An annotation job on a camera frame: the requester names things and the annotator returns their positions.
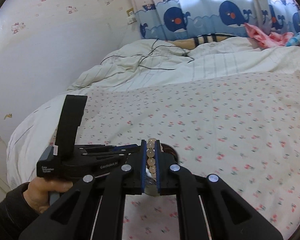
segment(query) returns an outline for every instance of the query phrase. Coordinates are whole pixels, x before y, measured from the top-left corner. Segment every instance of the cartoon whale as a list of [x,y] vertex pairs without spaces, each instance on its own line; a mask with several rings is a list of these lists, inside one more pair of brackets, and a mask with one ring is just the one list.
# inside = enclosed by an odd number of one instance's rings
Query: cartoon whale
[[293,21],[293,26],[294,26],[294,29],[296,30],[296,33],[300,33],[300,17],[299,17],[298,12],[296,12],[293,15],[292,21]]
[[276,30],[281,30],[283,28],[284,22],[283,20],[285,17],[283,15],[278,15],[278,19],[275,17],[274,9],[271,4],[269,4],[270,12],[271,12],[271,20],[272,20],[272,28],[275,28]]
[[148,24],[145,23],[145,24],[140,24],[140,33],[142,35],[142,37],[146,37],[146,27],[148,27]]
[[251,10],[243,10],[243,14],[247,14],[245,19],[238,6],[233,2],[224,1],[219,7],[219,14],[222,22],[231,27],[241,27],[242,24],[249,22]]
[[171,7],[163,15],[164,24],[167,29],[172,32],[185,32],[188,25],[188,16],[191,14],[186,12],[183,14],[178,7]]

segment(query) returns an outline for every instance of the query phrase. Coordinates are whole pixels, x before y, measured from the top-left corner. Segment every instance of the silver rivet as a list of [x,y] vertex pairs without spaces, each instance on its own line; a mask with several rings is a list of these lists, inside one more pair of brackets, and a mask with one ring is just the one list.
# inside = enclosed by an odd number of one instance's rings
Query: silver rivet
[[208,179],[211,181],[211,182],[217,182],[219,180],[219,177],[215,174],[211,174],[209,175]]
[[172,164],[170,166],[170,170],[172,170],[172,171],[178,171],[178,170],[180,170],[180,166],[178,164]]
[[91,181],[93,181],[93,176],[92,175],[86,175],[86,176],[84,176],[83,177],[83,181],[84,182],[91,182]]
[[131,170],[131,165],[124,164],[124,165],[121,166],[121,170],[123,170],[123,171],[130,171]]

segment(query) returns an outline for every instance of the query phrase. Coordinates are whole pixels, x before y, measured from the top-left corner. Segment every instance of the curtain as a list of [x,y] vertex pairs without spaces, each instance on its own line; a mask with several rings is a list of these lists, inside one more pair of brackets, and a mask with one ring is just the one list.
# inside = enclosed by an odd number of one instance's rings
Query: curtain
[[244,23],[265,33],[300,32],[295,0],[132,0],[146,39],[180,40],[209,33],[247,37]]

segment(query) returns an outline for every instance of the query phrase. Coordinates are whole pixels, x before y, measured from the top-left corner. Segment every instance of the bed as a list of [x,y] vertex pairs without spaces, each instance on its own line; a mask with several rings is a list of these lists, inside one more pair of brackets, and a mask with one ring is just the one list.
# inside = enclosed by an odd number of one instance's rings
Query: bed
[[[77,144],[156,137],[194,174],[218,174],[284,239],[300,225],[300,47],[261,50],[242,37],[190,51],[126,45],[18,126],[7,150],[12,188],[35,177],[66,94],[88,96]],[[127,196],[122,239],[178,239],[177,215],[171,196]]]

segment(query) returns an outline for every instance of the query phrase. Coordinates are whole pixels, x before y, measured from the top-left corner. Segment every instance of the hand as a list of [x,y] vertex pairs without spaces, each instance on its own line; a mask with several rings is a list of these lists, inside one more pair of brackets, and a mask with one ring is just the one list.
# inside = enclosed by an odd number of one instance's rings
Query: hand
[[50,207],[49,191],[64,193],[72,186],[71,181],[48,180],[36,177],[29,183],[28,189],[23,193],[23,197],[31,208],[41,214]]

